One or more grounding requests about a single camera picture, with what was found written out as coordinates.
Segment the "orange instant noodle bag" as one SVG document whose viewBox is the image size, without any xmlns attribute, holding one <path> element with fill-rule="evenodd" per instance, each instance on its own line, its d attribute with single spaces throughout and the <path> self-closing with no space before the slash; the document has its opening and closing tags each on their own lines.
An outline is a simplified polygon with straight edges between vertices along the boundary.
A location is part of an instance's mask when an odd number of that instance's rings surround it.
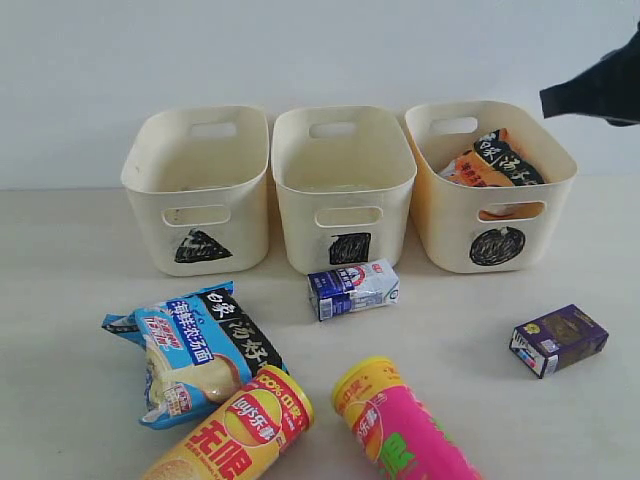
<svg viewBox="0 0 640 480">
<path fill-rule="evenodd" d="M 451 160 L 438 175 L 471 188 L 543 185 L 544 176 L 525 157 L 506 128 L 491 131 Z"/>
</svg>

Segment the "purple small box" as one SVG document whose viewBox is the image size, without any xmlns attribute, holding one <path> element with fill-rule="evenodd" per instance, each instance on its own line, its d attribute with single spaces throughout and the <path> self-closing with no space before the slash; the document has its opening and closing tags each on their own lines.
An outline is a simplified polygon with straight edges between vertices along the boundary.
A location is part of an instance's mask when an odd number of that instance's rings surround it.
<svg viewBox="0 0 640 480">
<path fill-rule="evenodd" d="M 606 329 L 574 304 L 514 328 L 509 350 L 539 379 L 603 350 Z"/>
</svg>

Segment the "blue white milk carton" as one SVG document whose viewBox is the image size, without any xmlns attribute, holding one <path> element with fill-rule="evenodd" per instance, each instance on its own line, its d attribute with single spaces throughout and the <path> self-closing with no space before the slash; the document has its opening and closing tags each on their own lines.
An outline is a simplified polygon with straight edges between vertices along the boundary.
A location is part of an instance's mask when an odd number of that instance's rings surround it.
<svg viewBox="0 0 640 480">
<path fill-rule="evenodd" d="M 396 304 L 399 277 L 386 259 L 307 275 L 309 298 L 322 322 Z"/>
</svg>

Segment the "blue instant noodle bag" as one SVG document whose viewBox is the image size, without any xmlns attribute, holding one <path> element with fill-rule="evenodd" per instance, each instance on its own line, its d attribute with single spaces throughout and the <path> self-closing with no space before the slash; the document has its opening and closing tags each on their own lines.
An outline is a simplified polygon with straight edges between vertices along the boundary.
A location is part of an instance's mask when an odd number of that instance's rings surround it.
<svg viewBox="0 0 640 480">
<path fill-rule="evenodd" d="M 108 314 L 102 328 L 145 352 L 146 413 L 154 430 L 201 419 L 266 365 L 287 366 L 234 299 L 227 281 L 133 310 Z"/>
</svg>

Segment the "cream bin circle mark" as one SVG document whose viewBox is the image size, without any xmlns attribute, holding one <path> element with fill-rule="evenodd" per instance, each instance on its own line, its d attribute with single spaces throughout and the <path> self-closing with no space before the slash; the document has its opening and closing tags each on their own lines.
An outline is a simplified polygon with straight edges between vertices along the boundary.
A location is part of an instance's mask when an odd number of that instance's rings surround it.
<svg viewBox="0 0 640 480">
<path fill-rule="evenodd" d="M 546 253 L 578 166 L 525 110 L 497 101 L 423 104 L 404 116 L 417 165 L 410 213 L 429 259 L 454 273 L 528 268 Z M 441 171 L 505 128 L 544 184 L 467 187 Z"/>
</svg>

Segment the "cream bin square mark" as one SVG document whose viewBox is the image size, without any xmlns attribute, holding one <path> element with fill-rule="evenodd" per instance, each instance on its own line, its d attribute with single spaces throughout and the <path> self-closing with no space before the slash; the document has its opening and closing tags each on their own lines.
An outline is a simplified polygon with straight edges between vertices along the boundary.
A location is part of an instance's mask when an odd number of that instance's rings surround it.
<svg viewBox="0 0 640 480">
<path fill-rule="evenodd" d="M 401 256 L 417 166 L 388 110 L 299 108 L 274 122 L 286 255 L 302 274 Z"/>
</svg>

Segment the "pink Lays chip can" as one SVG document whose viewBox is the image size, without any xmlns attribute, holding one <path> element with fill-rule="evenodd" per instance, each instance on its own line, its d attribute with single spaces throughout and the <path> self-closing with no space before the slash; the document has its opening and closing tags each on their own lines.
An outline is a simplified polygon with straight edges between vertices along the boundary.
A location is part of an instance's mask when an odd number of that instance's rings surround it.
<svg viewBox="0 0 640 480">
<path fill-rule="evenodd" d="M 387 357 L 369 357 L 334 385 L 334 410 L 385 479 L 479 479 Z"/>
</svg>

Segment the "cream bin triangle mark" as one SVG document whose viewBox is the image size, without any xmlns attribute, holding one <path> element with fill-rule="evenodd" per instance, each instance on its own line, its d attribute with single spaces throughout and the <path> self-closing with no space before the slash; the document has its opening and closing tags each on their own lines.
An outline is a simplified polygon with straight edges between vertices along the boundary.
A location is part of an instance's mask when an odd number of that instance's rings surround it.
<svg viewBox="0 0 640 480">
<path fill-rule="evenodd" d="M 161 272 L 247 270 L 269 249 L 263 110 L 215 106 L 148 118 L 121 172 L 144 243 Z"/>
</svg>

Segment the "yellow Lays chip can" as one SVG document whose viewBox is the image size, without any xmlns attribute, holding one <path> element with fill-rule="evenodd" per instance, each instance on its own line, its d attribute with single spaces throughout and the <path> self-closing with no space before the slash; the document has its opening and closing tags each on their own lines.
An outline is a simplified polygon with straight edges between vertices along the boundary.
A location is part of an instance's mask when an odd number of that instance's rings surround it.
<svg viewBox="0 0 640 480">
<path fill-rule="evenodd" d="M 142 477 L 257 479 L 313 421 L 313 407 L 298 383 L 267 365 Z"/>
</svg>

